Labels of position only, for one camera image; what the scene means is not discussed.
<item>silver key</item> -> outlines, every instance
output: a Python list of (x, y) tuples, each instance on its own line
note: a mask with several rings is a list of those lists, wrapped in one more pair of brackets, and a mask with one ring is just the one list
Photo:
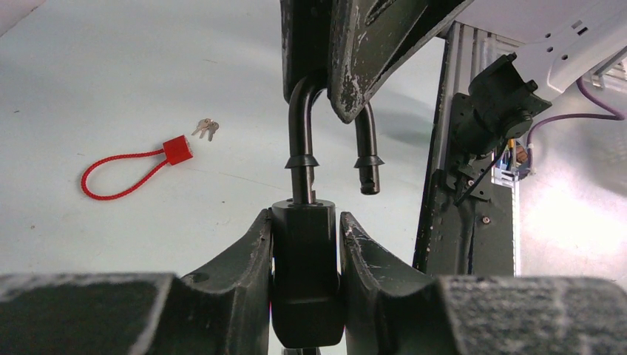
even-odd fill
[(209, 124), (208, 130), (209, 130), (209, 141), (211, 142), (211, 140), (214, 139), (214, 133), (220, 128), (220, 125), (217, 124), (216, 121), (212, 121), (210, 120), (211, 123)]
[(211, 120), (208, 118), (205, 118), (204, 120), (200, 120), (200, 122), (198, 122), (198, 126), (196, 127), (196, 130), (194, 131), (194, 133), (192, 133), (192, 135), (195, 135), (196, 133), (200, 132), (200, 137), (202, 138), (205, 135), (206, 130), (209, 128), (210, 123), (211, 123)]

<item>scratched surface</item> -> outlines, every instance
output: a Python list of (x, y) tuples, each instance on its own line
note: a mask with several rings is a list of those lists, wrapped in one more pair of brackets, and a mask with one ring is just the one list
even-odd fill
[[(427, 44), (373, 100), (380, 195), (359, 193), (354, 127), (328, 102), (313, 111), (318, 197), (406, 263), (443, 46)], [(281, 70), (278, 1), (46, 1), (0, 38), (0, 274), (181, 275), (219, 254), (290, 197)], [(220, 124), (211, 143), (190, 135), (203, 118)], [(182, 134), (193, 159), (120, 200), (82, 194), (91, 163)], [(108, 163), (89, 185), (119, 192), (161, 158)]]

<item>red loop cable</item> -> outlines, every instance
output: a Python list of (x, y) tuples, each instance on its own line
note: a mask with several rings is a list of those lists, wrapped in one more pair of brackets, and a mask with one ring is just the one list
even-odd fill
[[(131, 186), (130, 188), (118, 194), (100, 196), (91, 192), (89, 188), (87, 188), (87, 177), (89, 176), (89, 174), (91, 174), (91, 172), (93, 172), (94, 169), (96, 169), (97, 167), (99, 167), (100, 165), (104, 163), (108, 163), (112, 160), (118, 160), (118, 159), (151, 157), (153, 155), (159, 155), (161, 153), (166, 154), (166, 159), (164, 161), (162, 161), (157, 166), (152, 168), (152, 170), (148, 174), (146, 174), (146, 176), (142, 177), (141, 180), (139, 180), (135, 185)], [(175, 139), (165, 142), (163, 144), (163, 149), (155, 150), (153, 152), (146, 152), (146, 153), (114, 155), (112, 157), (104, 158), (102, 160), (99, 160), (93, 163), (93, 165), (87, 168), (87, 170), (85, 170), (85, 173), (83, 173), (83, 177), (81, 178), (81, 188), (83, 189), (83, 192), (87, 196), (93, 198), (94, 200), (99, 200), (99, 201), (115, 200), (116, 198), (124, 197), (130, 194), (131, 192), (135, 191), (136, 189), (138, 189), (148, 179), (150, 179), (157, 171), (159, 171), (159, 169), (163, 168), (167, 163), (170, 163), (171, 165), (175, 165), (191, 157), (192, 157), (192, 152), (189, 150), (187, 140), (185, 139), (184, 136), (181, 135), (180, 137), (177, 137)]]

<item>cable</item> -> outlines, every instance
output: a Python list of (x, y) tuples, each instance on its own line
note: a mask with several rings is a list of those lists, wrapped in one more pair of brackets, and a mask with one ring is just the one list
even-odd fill
[(624, 121), (625, 120), (625, 115), (613, 108), (610, 107), (608, 104), (602, 102), (601, 100), (599, 100), (598, 98), (594, 97), (589, 91), (588, 89), (586, 89), (586, 87), (583, 85), (583, 77), (577, 79), (577, 88), (579, 89), (579, 91), (581, 92), (581, 94), (583, 96), (585, 96), (588, 100), (590, 100), (593, 104), (599, 106), (600, 108), (604, 109), (607, 112), (610, 112), (611, 115), (602, 115), (602, 114), (598, 114), (598, 113), (569, 113), (566, 115), (557, 115), (557, 116), (553, 116), (550, 118), (547, 118), (546, 120), (540, 121), (538, 122), (538, 124), (536, 124), (535, 126), (533, 126), (530, 130), (529, 130), (529, 134), (527, 135), (527, 156), (529, 159), (529, 171), (533, 171), (533, 143), (532, 143), (532, 137), (533, 137), (533, 132), (537, 129), (540, 128), (542, 126), (544, 126), (545, 124), (550, 124), (551, 122), (555, 122), (555, 121), (560, 121), (560, 120), (566, 120), (569, 118), (594, 118), (594, 119), (598, 119), (598, 120), (607, 120), (607, 121)]
[(136, 189), (138, 189), (139, 186), (142, 186), (143, 183), (145, 183), (148, 179), (150, 179), (150, 177), (153, 176), (159, 169), (163, 168), (168, 163), (168, 160), (165, 159), (164, 161), (159, 163), (157, 166), (155, 166), (148, 174), (146, 174), (146, 176), (142, 177), (141, 180), (139, 180), (135, 185), (115, 195), (100, 196), (100, 195), (94, 194), (87, 188), (87, 177), (89, 176), (89, 174), (91, 174), (91, 172), (94, 171), (94, 169), (112, 160), (151, 157), (153, 155), (159, 155), (163, 152), (164, 152), (163, 149), (159, 149), (159, 150), (155, 150), (154, 152), (147, 152), (147, 153), (114, 155), (112, 157), (99, 160), (93, 163), (93, 165), (87, 168), (87, 170), (85, 170), (85, 173), (83, 173), (83, 177), (81, 178), (81, 188), (83, 189), (83, 192), (85, 192), (87, 196), (93, 198), (94, 200), (108, 201), (108, 200), (115, 200), (116, 198), (124, 197), (130, 194), (131, 192), (135, 191)]
[(509, 141), (507, 141), (507, 145), (509, 146), (509, 158), (507, 159), (507, 166), (505, 170), (507, 170), (508, 172), (511, 172), (512, 167), (515, 166), (514, 148), (516, 147), (516, 142), (514, 141), (514, 139), (510, 139)]
[(492, 167), (496, 164), (497, 161), (503, 157), (503, 153), (505, 153), (505, 149), (507, 148), (507, 140), (501, 144), (501, 148), (498, 149), (498, 152), (495, 154), (494, 159), (490, 162), (487, 168), (475, 179), (475, 183), (471, 185), (464, 193), (453, 203), (455, 206), (459, 206), (460, 203), (464, 202), (472, 194), (473, 191), (477, 188), (477, 185), (485, 178)]

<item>metal frame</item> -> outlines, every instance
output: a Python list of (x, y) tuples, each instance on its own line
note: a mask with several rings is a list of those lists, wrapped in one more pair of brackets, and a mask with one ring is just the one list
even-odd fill
[(447, 186), (451, 114), (455, 94), (468, 93), (482, 70), (483, 45), (492, 34), (455, 23), (447, 35), (413, 266), (429, 275), (513, 275), (515, 192), (490, 184), (489, 200), (454, 207)]

